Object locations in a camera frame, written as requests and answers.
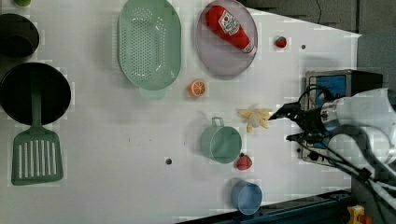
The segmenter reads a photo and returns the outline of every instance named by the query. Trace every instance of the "plate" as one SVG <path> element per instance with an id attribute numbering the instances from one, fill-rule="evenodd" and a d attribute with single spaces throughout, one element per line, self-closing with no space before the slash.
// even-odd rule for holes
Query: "plate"
<path id="1" fill-rule="evenodd" d="M 256 53 L 246 54 L 232 44 L 221 39 L 206 25 L 206 12 L 213 6 L 225 7 L 244 28 L 250 41 L 258 48 L 256 23 L 248 10 L 234 0 L 216 0 L 202 11 L 196 30 L 198 53 L 214 75 L 235 76 L 243 73 L 253 62 Z"/>

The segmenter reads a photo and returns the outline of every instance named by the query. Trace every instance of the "orange fruit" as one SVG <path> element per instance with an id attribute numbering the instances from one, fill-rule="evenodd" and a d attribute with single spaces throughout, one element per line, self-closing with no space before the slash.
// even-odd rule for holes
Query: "orange fruit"
<path id="1" fill-rule="evenodd" d="M 205 93 L 205 83 L 201 80 L 195 80 L 189 85 L 189 93 L 191 96 L 198 97 Z"/>

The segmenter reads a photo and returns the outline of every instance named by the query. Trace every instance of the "star-shaped toy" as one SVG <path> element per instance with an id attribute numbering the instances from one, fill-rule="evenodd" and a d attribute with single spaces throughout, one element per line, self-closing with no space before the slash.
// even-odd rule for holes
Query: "star-shaped toy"
<path id="1" fill-rule="evenodd" d="M 268 125 L 266 121 L 271 117 L 270 112 L 272 112 L 272 109 L 259 109 L 259 110 L 246 110 L 246 109 L 240 109 L 238 110 L 238 113 L 247 119 L 247 132 L 248 133 L 253 133 L 253 128 L 257 128 L 260 125 L 268 129 Z"/>

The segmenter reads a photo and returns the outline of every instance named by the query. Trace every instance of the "ketchup label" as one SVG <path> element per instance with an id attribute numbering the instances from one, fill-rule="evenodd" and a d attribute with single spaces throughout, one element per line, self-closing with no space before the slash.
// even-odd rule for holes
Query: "ketchup label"
<path id="1" fill-rule="evenodd" d="M 254 46 L 252 43 L 249 43 L 244 49 L 242 49 L 242 51 L 244 51 L 245 53 L 250 53 L 253 50 Z"/>
<path id="2" fill-rule="evenodd" d="M 224 10 L 221 18 L 219 19 L 219 24 L 223 29 L 224 33 L 229 35 L 234 35 L 238 32 L 241 25 L 239 22 L 231 15 L 228 11 Z"/>

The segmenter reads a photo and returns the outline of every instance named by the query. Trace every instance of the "blue cup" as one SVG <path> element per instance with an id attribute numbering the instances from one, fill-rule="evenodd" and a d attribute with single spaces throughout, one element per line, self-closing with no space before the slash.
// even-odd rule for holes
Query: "blue cup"
<path id="1" fill-rule="evenodd" d="M 233 186 L 231 202 L 242 214 L 252 215 L 262 204 L 262 190 L 256 184 L 240 180 Z"/>

